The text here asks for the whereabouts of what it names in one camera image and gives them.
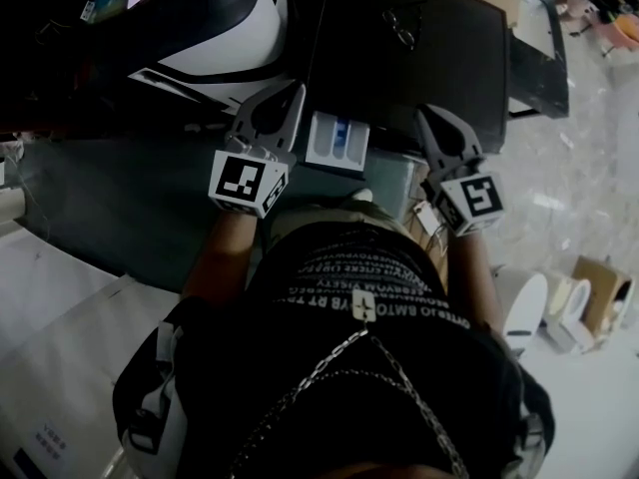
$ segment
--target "white floor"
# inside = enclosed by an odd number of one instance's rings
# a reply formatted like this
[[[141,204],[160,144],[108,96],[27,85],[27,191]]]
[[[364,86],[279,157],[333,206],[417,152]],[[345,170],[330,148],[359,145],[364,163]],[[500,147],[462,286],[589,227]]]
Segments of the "white floor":
[[[521,22],[543,39],[543,22]],[[566,32],[570,117],[509,123],[501,155],[489,160],[508,202],[487,233],[491,260],[570,273],[582,253],[639,277],[639,55],[604,59],[607,45],[592,31]],[[636,327],[584,356],[559,356],[540,338],[526,352],[557,419],[541,479],[639,477],[638,352]]]

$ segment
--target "white cylinder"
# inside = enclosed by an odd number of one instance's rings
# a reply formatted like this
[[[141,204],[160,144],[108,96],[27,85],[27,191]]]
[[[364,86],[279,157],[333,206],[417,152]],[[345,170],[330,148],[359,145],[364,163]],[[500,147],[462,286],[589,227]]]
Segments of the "white cylinder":
[[[493,277],[504,312],[504,338],[515,352],[521,353],[541,322],[548,282],[537,271],[510,266],[498,268]]]
[[[24,191],[21,188],[0,190],[0,224],[23,217],[25,208]]]

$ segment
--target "eyeglasses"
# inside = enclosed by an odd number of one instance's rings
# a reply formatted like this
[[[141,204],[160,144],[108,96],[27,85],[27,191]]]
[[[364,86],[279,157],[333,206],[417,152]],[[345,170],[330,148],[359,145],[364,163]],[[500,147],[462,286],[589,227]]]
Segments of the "eyeglasses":
[[[421,6],[425,0],[396,7],[391,7],[381,13],[401,44],[413,51],[421,36]]]

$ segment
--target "black sleeve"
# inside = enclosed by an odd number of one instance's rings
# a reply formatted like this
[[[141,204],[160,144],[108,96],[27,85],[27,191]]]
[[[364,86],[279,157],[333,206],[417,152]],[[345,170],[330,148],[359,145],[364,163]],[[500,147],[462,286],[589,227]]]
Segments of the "black sleeve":
[[[175,327],[211,307],[201,298],[191,297],[182,300],[164,319]],[[118,438],[129,427],[131,418],[141,404],[144,396],[162,384],[162,376],[156,367],[157,328],[151,332],[126,366],[113,390],[113,412],[118,426]]]
[[[520,367],[520,369],[524,384],[524,403],[530,412],[539,414],[543,421],[547,454],[555,439],[555,418],[552,414],[550,396],[523,367]]]

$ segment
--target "silver chain necklace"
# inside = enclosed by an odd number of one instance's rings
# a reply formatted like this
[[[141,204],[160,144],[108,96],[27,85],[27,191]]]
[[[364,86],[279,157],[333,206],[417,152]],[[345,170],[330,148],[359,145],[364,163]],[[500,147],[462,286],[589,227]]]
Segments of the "silver chain necklace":
[[[379,350],[381,350],[383,355],[386,357],[386,360],[388,360],[388,362],[390,363],[394,371],[397,373],[397,375],[401,379],[401,383],[398,383],[392,380],[391,378],[384,376],[383,374],[379,374],[379,373],[371,372],[371,371],[363,371],[363,370],[354,370],[354,369],[337,370],[337,371],[329,372],[326,374],[322,374],[325,371],[325,369],[328,367],[328,365],[334,359],[340,356],[353,343],[357,342],[358,340],[360,340],[362,337],[365,337],[365,336],[368,336],[370,338],[370,341],[377,348],[379,348]],[[408,379],[408,376],[406,376],[405,372],[403,371],[401,364],[399,364],[399,362],[394,358],[394,356],[392,356],[390,351],[388,351],[384,347],[384,345],[381,343],[381,341],[377,337],[375,337],[374,335],[371,335],[368,332],[368,328],[366,327],[365,322],[364,322],[364,327],[362,330],[355,332],[342,344],[336,346],[326,358],[319,361],[318,365],[316,365],[315,369],[309,376],[305,377],[297,387],[295,387],[293,390],[285,394],[282,397],[282,399],[280,399],[275,404],[275,406],[273,406],[273,408],[271,408],[266,413],[266,415],[260,421],[258,426],[249,435],[249,438],[243,445],[242,450],[234,458],[227,476],[228,479],[236,479],[236,475],[238,474],[238,472],[240,472],[242,467],[246,465],[246,463],[249,461],[251,457],[251,453],[265,439],[266,433],[268,433],[273,428],[273,425],[280,420],[282,413],[287,408],[295,404],[295,402],[298,399],[298,396],[302,392],[304,392],[309,387],[311,387],[311,385],[319,381],[327,380],[337,376],[345,376],[345,375],[361,375],[361,376],[372,377],[391,385],[392,387],[398,389],[399,391],[411,397],[414,403],[417,405],[417,408],[419,408],[419,412],[421,413],[421,417],[423,418],[424,422],[434,432],[437,438],[437,444],[439,445],[443,453],[450,459],[453,475],[459,479],[468,479],[469,477],[468,471],[466,470],[466,467],[463,464],[461,456],[459,456],[459,453],[457,452],[457,450],[455,449],[455,446],[450,440],[448,433],[446,433],[446,430],[440,424],[434,412],[425,403],[425,401],[421,399],[417,390],[412,386],[412,383],[410,382],[410,380]]]

